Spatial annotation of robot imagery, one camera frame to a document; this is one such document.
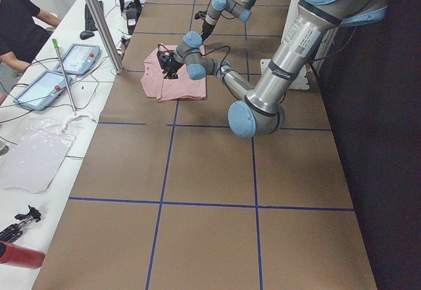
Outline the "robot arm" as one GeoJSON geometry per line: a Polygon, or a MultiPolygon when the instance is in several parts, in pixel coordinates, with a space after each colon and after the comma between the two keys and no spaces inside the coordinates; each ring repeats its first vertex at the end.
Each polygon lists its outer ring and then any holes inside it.
{"type": "Polygon", "coordinates": [[[281,127],[285,120],[282,97],[328,30],[379,22],[387,10],[387,0],[299,0],[294,23],[257,85],[252,85],[228,61],[204,57],[200,47],[223,12],[246,22],[255,3],[256,0],[212,0],[205,12],[197,14],[203,20],[201,33],[190,31],[174,50],[157,53],[165,78],[177,78],[178,70],[185,66],[192,80],[206,75],[221,80],[237,99],[229,108],[228,122],[239,137],[270,134],[281,127]]]}
{"type": "Polygon", "coordinates": [[[205,11],[198,11],[195,19],[201,19],[201,38],[206,40],[213,32],[223,12],[231,14],[241,22],[247,22],[251,15],[251,8],[257,0],[210,0],[205,11]]]}

